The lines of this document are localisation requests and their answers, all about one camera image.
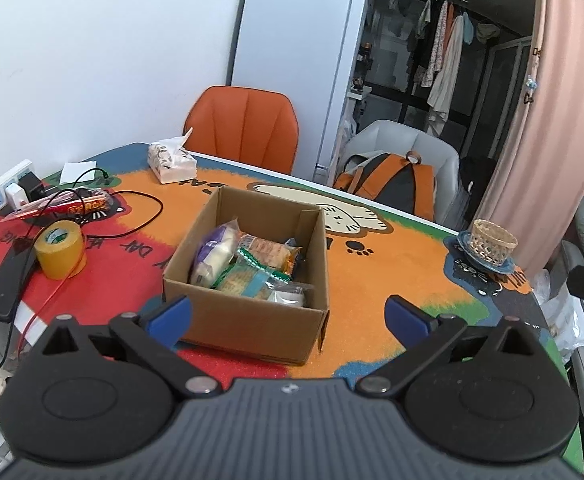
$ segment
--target door frame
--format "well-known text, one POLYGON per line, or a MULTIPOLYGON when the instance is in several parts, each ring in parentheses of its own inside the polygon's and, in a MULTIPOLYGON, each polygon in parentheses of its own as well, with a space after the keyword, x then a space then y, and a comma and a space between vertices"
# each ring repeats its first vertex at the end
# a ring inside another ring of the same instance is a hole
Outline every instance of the door frame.
POLYGON ((507 112, 512 103, 512 97, 514 95, 516 85, 516 80, 518 78, 518 69, 521 64, 521 58, 523 57, 523 48, 526 46, 530 46, 532 44, 532 37, 526 36, 525 38, 520 38, 518 40, 507 41, 507 43, 502 43, 497 46, 493 46, 489 49, 488 54, 488 63, 485 68, 485 76, 483 77, 483 82, 480 85, 480 91, 478 92, 478 101, 476 102, 476 108, 474 109, 474 113, 472 114, 472 121, 470 122, 470 127, 467 131, 467 135, 465 140, 463 140, 462 147, 460 149, 460 156, 464 157, 467 156, 468 152, 470 151, 470 146, 472 145, 472 139, 474 137, 474 132, 476 131, 476 126, 478 125, 478 118, 480 117, 480 112, 483 108, 483 103, 485 101, 485 95, 488 90, 489 79, 491 76, 491 70, 494 65, 494 56, 500 50, 505 50, 506 48, 515 48, 516 55, 514 58, 514 65, 512 67, 512 75, 509 78, 509 86, 507 88, 507 95, 505 96, 505 102, 503 105, 503 109, 500 114, 500 118, 498 120, 498 126, 496 127, 496 133, 494 134, 494 139, 492 140, 491 147, 489 149, 488 156, 491 158, 494 156, 494 152, 496 152, 496 147, 498 146, 498 140, 503 133, 503 126, 505 124, 505 118, 507 117, 507 112))

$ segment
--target blue saucer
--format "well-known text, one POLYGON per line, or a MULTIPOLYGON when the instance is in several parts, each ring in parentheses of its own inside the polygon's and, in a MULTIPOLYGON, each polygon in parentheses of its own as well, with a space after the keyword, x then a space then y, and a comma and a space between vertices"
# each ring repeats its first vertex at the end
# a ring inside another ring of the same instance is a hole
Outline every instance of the blue saucer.
POLYGON ((478 257, 470 246, 470 238, 472 238, 472 234, 469 231, 461 231, 456 238, 462 250, 465 251, 465 254, 467 254, 467 257, 472 261, 472 263, 477 264, 480 268, 489 270, 489 272, 495 272, 497 274, 513 274, 516 270, 516 266, 511 256, 508 256, 499 266, 490 264, 489 262, 486 262, 482 258, 478 257))

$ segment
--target colorful painted table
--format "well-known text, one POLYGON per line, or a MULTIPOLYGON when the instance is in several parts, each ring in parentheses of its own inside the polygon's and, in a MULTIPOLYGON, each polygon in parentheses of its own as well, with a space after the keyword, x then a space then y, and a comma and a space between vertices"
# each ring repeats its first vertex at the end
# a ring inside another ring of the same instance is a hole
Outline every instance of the colorful painted table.
MULTIPOLYGON (((133 235, 90 240, 85 269, 68 280, 41 312, 56 282, 35 274, 16 317, 16 328, 22 330, 33 313, 38 314, 27 334, 31 343, 57 314, 68 312, 84 324, 102 324, 121 312, 142 311, 160 303, 161 274, 176 245, 213 190, 235 186, 322 206, 331 312, 323 352, 315 348, 302 367, 185 344, 177 350, 224 386, 234 377, 246 376, 343 377, 352 383, 403 351, 384 324, 383 307, 390 294, 402 295, 433 316, 454 313, 470 324, 492 326, 502 316, 518 316, 564 370, 523 272, 518 270, 508 278, 477 272, 467 263, 453 231, 311 182, 211 156, 197 156, 196 179, 161 185, 146 158, 146 144, 130 144, 92 159, 110 178, 104 182, 98 174, 91 185, 143 191, 161 199, 165 209, 133 235)), ((46 181, 57 184, 58 178, 54 174, 46 181)), ((125 232, 157 210, 148 198, 129 194, 115 198, 111 211, 94 214, 84 232, 125 232)), ((27 228, 21 221, 0 222, 0 261, 11 241, 27 228)), ((582 470, 578 432, 566 457, 582 470)))

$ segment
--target roll of brown tape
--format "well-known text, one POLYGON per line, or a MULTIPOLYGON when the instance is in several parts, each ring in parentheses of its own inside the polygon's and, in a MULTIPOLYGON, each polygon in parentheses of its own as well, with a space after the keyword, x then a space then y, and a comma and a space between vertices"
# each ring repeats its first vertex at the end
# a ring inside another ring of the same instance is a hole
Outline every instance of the roll of brown tape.
POLYGON ((85 267, 83 233, 72 221, 54 222, 37 238, 34 250, 43 273, 51 280, 74 276, 85 267))

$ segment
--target orange chair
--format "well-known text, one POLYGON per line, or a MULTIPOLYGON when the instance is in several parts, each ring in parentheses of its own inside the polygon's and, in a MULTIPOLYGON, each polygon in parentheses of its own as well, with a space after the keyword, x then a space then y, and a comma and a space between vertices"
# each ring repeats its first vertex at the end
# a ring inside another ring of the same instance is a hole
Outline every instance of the orange chair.
POLYGON ((298 122, 283 94, 212 86, 185 120, 194 128, 185 147, 266 170, 290 174, 298 144, 298 122))

